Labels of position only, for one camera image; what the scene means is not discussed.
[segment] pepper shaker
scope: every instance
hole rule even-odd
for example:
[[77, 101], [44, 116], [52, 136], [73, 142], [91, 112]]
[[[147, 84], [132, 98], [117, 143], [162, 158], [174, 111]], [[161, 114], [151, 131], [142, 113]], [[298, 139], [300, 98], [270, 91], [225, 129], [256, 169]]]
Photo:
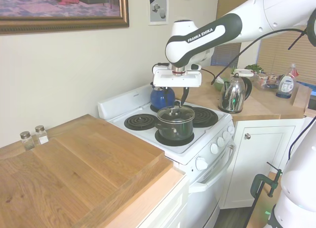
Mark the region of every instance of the pepper shaker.
[[33, 138], [31, 137], [29, 131], [24, 131], [24, 132], [20, 133], [20, 137], [21, 137], [21, 141], [22, 141], [22, 144], [23, 144], [25, 150], [28, 151], [28, 150], [31, 150], [35, 147]]

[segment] spice jar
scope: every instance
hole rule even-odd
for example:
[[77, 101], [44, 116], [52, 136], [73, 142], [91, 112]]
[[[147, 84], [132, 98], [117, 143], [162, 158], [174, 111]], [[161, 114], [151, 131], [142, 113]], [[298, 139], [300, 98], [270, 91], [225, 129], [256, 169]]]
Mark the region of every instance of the spice jar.
[[28, 151], [28, 150], [31, 150], [35, 147], [33, 138], [31, 137], [29, 131], [24, 131], [24, 132], [20, 133], [20, 137], [21, 137], [21, 141], [22, 141], [22, 144], [23, 144], [25, 150]]
[[48, 142], [48, 136], [43, 125], [35, 127], [35, 134], [40, 145]]

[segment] blue tea kettle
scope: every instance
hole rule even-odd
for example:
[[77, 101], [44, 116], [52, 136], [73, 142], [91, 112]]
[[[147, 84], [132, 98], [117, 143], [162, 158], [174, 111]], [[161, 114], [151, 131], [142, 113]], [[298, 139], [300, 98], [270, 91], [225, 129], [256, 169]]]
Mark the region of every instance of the blue tea kettle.
[[153, 91], [150, 94], [150, 101], [156, 110], [174, 105], [175, 94], [172, 88], [168, 87], [166, 89], [164, 87], [155, 87], [153, 83], [151, 83], [151, 85], [153, 87]]

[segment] stove burner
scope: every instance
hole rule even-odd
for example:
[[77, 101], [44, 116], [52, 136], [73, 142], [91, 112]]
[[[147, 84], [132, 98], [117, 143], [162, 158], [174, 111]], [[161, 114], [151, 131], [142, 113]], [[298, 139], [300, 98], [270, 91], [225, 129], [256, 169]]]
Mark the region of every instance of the stove burner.
[[166, 146], [171, 146], [171, 147], [180, 147], [180, 146], [184, 146], [186, 144], [189, 144], [190, 142], [193, 141], [194, 139], [194, 133], [191, 135], [191, 137], [189, 137], [188, 139], [185, 140], [181, 140], [181, 141], [174, 141], [174, 140], [169, 140], [169, 139], [165, 139], [160, 133], [159, 130], [155, 133], [155, 138], [156, 140], [161, 143], [164, 144]]
[[155, 112], [155, 113], [157, 113], [159, 110], [155, 107], [155, 106], [153, 106], [153, 105], [150, 105], [150, 109], [153, 111], [153, 112]]
[[194, 113], [196, 114], [195, 118], [193, 119], [193, 127], [194, 128], [206, 128], [213, 126], [218, 121], [218, 116], [213, 111], [201, 108], [201, 107], [192, 107], [192, 106], [186, 106], [190, 107], [194, 110]]
[[125, 120], [126, 128], [136, 131], [151, 129], [157, 122], [157, 117], [151, 114], [137, 114]]

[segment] paper label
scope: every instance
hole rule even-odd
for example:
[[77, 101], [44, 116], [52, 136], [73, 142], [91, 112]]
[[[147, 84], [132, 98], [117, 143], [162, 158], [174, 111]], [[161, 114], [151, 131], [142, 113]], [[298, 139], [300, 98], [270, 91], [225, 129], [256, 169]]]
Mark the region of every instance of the paper label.
[[294, 83], [286, 81], [282, 85], [282, 92], [289, 92], [293, 89]]
[[44, 136], [44, 137], [40, 137], [39, 138], [39, 143], [42, 145], [44, 143], [47, 143], [48, 142], [48, 137], [47, 136]]

